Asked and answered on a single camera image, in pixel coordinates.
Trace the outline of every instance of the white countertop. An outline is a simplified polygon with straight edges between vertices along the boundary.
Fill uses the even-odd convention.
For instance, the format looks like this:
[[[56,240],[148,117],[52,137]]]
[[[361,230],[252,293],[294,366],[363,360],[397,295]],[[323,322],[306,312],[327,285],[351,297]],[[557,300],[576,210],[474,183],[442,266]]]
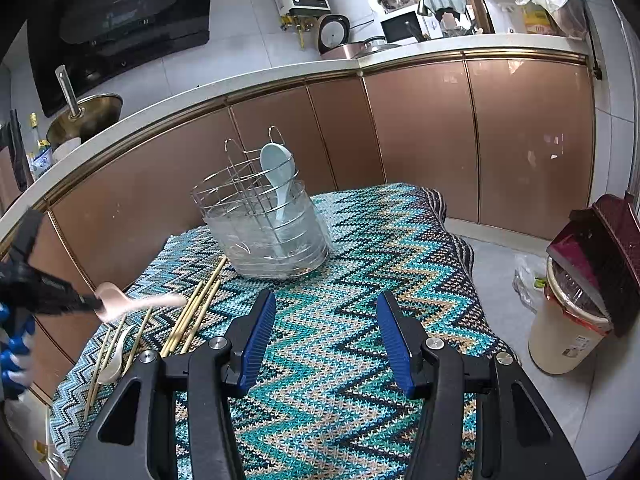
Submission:
[[[73,170],[79,168],[99,153],[140,130],[144,126],[197,105],[201,102],[265,83],[325,72],[360,70],[396,59],[421,56],[433,52],[450,52],[473,48],[542,48],[589,54],[588,46],[579,40],[568,40],[557,36],[535,34],[482,34],[460,36],[442,40],[414,43],[399,48],[385,50],[362,59],[327,60],[279,66],[249,72],[238,76],[211,82],[169,97],[139,112],[124,118],[110,128],[82,144],[55,164],[14,202],[0,219],[0,240],[3,240],[20,220],[28,208],[37,203],[57,183]]]

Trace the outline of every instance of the pink spoon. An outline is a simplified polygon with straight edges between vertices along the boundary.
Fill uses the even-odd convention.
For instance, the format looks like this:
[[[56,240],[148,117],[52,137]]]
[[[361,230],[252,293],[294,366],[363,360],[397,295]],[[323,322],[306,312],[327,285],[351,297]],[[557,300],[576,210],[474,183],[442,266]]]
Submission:
[[[187,298],[181,294],[160,294],[132,300],[113,283],[101,283],[95,289],[95,297],[102,300],[102,310],[96,311],[103,323],[108,323],[123,314],[152,306],[184,306]]]

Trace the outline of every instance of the white ceramic spoon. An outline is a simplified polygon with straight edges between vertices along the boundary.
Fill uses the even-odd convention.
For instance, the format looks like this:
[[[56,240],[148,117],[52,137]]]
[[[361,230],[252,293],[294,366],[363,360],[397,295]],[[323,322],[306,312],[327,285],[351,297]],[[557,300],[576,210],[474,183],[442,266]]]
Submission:
[[[95,297],[102,300],[103,308],[97,311],[98,318],[108,323],[129,312],[151,306],[184,306],[187,298],[181,294],[161,294],[132,300],[113,283],[102,283],[95,289]]]
[[[284,205],[287,203],[291,181],[296,173],[293,155],[283,145],[269,142],[260,150],[260,166],[267,172],[265,176],[276,190],[276,220],[282,222]]]
[[[120,339],[118,339],[118,345],[116,346],[116,351],[113,354],[113,359],[98,375],[98,384],[112,384],[118,380],[120,372],[122,371],[122,352],[124,351],[124,341],[132,328],[133,325],[127,326],[125,331],[120,334]]]

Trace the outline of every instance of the screw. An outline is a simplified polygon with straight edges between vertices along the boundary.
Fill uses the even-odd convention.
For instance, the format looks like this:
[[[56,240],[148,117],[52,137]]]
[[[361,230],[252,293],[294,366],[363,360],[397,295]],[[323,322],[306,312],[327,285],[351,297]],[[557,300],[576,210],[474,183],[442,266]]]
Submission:
[[[209,339],[209,348],[212,350],[220,350],[226,346],[226,339],[221,335],[217,335]]]
[[[444,348],[444,341],[439,337],[430,337],[427,339],[426,345],[431,350],[442,350]]]
[[[513,363],[513,356],[511,354],[507,354],[507,352],[498,352],[495,359],[504,366],[509,366]]]
[[[143,363],[150,363],[151,361],[155,360],[156,355],[158,355],[158,352],[156,352],[155,350],[145,350],[144,352],[142,352],[142,354],[140,354],[140,361]]]

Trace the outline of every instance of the table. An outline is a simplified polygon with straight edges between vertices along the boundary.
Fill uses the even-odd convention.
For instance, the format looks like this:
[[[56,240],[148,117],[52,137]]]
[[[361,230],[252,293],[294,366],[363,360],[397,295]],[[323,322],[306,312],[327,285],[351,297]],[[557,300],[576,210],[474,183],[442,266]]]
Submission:
[[[388,184],[313,200],[334,253],[318,270],[290,282],[245,279],[227,264],[192,348],[246,314],[262,288],[274,288],[276,321],[257,384],[246,398],[230,399],[247,478],[396,478],[408,463],[421,401],[405,399],[393,380],[376,322],[377,295],[392,290],[405,314],[460,352],[489,358],[511,350],[486,323],[471,279],[473,251],[444,228],[440,193]],[[220,255],[206,226],[171,237],[128,294],[188,296]],[[160,349],[179,312],[153,314],[140,349]],[[127,322],[139,326],[143,316],[131,314]],[[89,340],[53,399],[51,436],[68,462],[113,391],[103,387],[82,422],[105,332],[103,325]],[[476,431],[474,396],[466,394],[465,402],[460,476],[473,467]],[[189,479],[186,394],[176,399],[176,446],[178,477]]]

